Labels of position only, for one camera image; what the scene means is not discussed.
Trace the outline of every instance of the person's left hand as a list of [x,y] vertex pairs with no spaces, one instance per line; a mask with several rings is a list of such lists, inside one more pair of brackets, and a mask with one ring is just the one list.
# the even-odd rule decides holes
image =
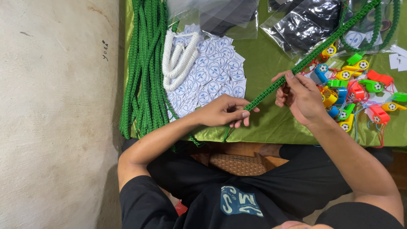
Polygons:
[[[195,115],[202,125],[222,126],[230,123],[230,127],[239,128],[242,121],[245,126],[249,125],[250,112],[243,110],[249,103],[246,99],[223,94],[191,114]],[[260,109],[256,107],[253,111],[259,112]]]

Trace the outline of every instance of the black shorts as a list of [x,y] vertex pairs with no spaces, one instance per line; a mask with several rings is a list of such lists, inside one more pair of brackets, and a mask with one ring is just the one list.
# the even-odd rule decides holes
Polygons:
[[[137,139],[126,140],[126,150]],[[385,167],[393,160],[391,148],[366,148]],[[283,145],[280,157],[289,160],[259,176],[235,176],[207,167],[191,156],[167,150],[147,170],[156,183],[189,207],[209,184],[245,183],[256,187],[283,211],[303,218],[352,190],[322,149],[313,145]]]

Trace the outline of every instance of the black t-shirt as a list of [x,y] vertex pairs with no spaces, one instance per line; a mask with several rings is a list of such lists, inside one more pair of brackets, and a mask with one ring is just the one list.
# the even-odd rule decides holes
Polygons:
[[[120,192],[123,229],[255,228],[270,229],[295,217],[246,184],[213,184],[178,217],[168,197],[149,176],[138,176]],[[323,212],[316,224],[334,229],[403,229],[388,212],[366,203],[340,203]]]

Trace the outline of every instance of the table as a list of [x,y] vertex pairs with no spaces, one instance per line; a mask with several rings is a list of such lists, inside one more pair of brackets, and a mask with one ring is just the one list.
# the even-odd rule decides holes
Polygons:
[[[125,44],[125,84],[128,76],[128,50],[133,30],[132,19],[133,9],[131,0],[126,0],[126,44]],[[267,12],[267,1],[260,0],[259,5],[259,25],[262,24],[270,14]],[[407,49],[407,4],[402,5],[401,16],[398,29],[398,46]],[[277,73],[291,69],[297,58],[291,60],[281,49],[269,38],[260,28],[257,39],[234,40],[233,45],[237,53],[242,55],[245,61],[245,76],[247,78],[247,90],[245,99],[251,101],[270,85],[271,78]],[[394,78],[398,91],[407,92],[407,71],[398,72],[396,69],[390,70],[389,53],[378,55],[365,55],[371,68],[380,74],[390,75]],[[330,58],[327,64],[336,61],[338,68],[345,63],[347,57]],[[227,142],[260,142],[260,143],[290,143],[290,144],[317,144],[312,134],[301,124],[299,124],[288,107],[280,108],[274,104],[275,93],[264,99],[259,108],[261,112],[252,113],[250,116],[250,126],[233,129],[230,132]],[[406,146],[407,145],[407,111],[389,112],[390,122],[385,129],[385,146]],[[363,146],[378,146],[378,130],[374,125],[367,127],[368,116],[360,112],[357,115],[357,128],[353,125],[350,135]],[[223,141],[226,127],[202,127],[193,132],[199,141]]]

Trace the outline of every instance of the fingernail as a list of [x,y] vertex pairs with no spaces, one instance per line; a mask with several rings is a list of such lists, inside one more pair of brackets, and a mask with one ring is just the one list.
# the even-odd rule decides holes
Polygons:
[[243,118],[246,118],[246,117],[248,117],[250,115],[250,112],[245,111],[245,112],[243,112],[242,115],[243,115]]
[[287,76],[288,76],[288,78],[290,78],[290,79],[293,79],[293,78],[294,78],[294,74],[293,74],[291,71],[287,72]]

